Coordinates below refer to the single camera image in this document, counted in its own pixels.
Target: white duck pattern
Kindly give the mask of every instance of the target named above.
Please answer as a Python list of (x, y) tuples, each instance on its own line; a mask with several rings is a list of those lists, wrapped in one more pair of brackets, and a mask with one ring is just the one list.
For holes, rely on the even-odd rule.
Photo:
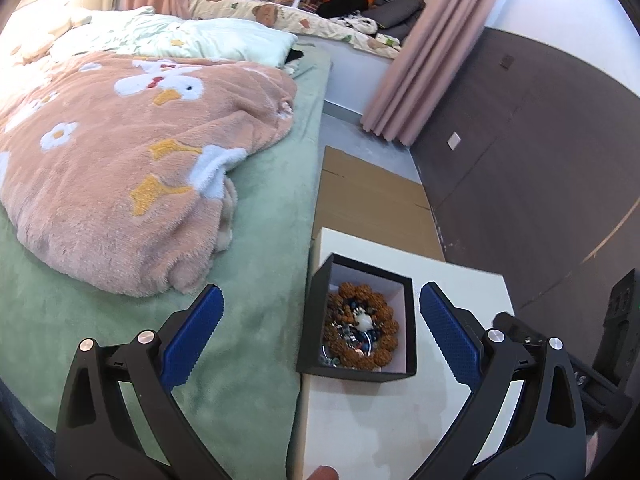
[(199, 99), (204, 92), (201, 79), (184, 75), (200, 70), (201, 66), (180, 65), (167, 59), (159, 61), (135, 59), (132, 63), (133, 66), (139, 66), (145, 73), (117, 81), (114, 90), (118, 95), (133, 95), (146, 89), (159, 88), (162, 92), (153, 99), (153, 102), (160, 106), (172, 100)]

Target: finger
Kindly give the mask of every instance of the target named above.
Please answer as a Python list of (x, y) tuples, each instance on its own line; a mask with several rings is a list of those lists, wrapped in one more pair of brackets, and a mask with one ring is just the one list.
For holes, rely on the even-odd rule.
[(340, 480), (338, 473), (332, 467), (320, 466), (309, 477), (309, 480)]

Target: metal screw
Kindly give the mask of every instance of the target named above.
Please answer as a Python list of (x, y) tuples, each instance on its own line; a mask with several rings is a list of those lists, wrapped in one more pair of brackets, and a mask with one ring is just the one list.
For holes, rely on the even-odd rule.
[(91, 350), (91, 348), (94, 347), (94, 340), (93, 339), (84, 339), (81, 343), (80, 343), (80, 349), (83, 352), (88, 352), (89, 350)]
[(148, 343), (151, 343), (155, 337), (156, 337), (156, 334), (151, 332), (151, 330), (145, 330), (144, 332), (140, 332), (138, 334), (138, 342), (142, 343), (143, 345), (146, 345)]
[(489, 333), (487, 335), (489, 339), (494, 343), (501, 343), (504, 341), (504, 334), (499, 330), (496, 330), (496, 329), (489, 330)]
[(560, 341), (557, 337), (552, 337), (549, 340), (549, 345), (554, 350), (562, 350), (562, 341)]

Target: floor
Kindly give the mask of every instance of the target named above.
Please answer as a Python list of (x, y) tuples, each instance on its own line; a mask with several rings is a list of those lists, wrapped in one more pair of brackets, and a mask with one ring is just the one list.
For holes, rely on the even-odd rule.
[(366, 134), (354, 124), (349, 124), (327, 114), (320, 123), (320, 160), (324, 148), (331, 146), (349, 155), (357, 156), (380, 168), (420, 183), (418, 170), (408, 148)]

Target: cushion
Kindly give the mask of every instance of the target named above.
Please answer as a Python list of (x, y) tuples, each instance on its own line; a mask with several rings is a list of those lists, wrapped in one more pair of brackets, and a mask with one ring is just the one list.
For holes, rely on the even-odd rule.
[(51, 34), (56, 40), (65, 32), (71, 29), (71, 18), (69, 12), (52, 12), (44, 16), (41, 26), (37, 27), (39, 32)]
[(71, 11), (71, 27), (76, 28), (91, 22), (91, 11), (83, 7), (74, 7)]
[(391, 28), (423, 10), (425, 6), (422, 0), (394, 0), (375, 9), (365, 10), (362, 15), (375, 20), (380, 28)]
[(420, 19), (422, 11), (415, 12), (412, 14), (408, 20), (405, 22), (399, 23), (399, 25), (394, 25), (393, 27), (389, 27), (385, 29), (385, 34), (391, 36), (392, 38), (396, 38), (400, 41), (400, 44), (404, 44), (404, 40), (412, 31), (415, 26), (415, 23)]

